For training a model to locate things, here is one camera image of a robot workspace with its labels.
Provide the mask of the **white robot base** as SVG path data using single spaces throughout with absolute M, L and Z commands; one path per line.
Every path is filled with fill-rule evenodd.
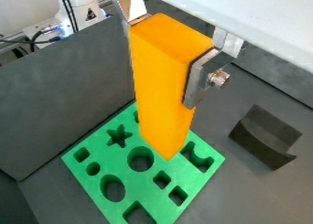
M 106 12 L 98 0 L 57 0 L 57 2 L 56 15 L 21 31 L 35 45 L 55 42 L 106 19 Z

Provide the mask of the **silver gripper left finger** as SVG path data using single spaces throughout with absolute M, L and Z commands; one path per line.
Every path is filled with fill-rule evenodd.
M 120 15 L 124 29 L 150 17 L 144 0 L 111 0 Z

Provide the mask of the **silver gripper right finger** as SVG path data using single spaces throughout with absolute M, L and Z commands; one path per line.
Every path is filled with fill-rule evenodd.
M 183 94 L 183 105 L 193 109 L 210 87 L 223 89 L 230 75 L 223 71 L 237 58 L 245 40 L 215 27 L 213 48 L 191 63 Z

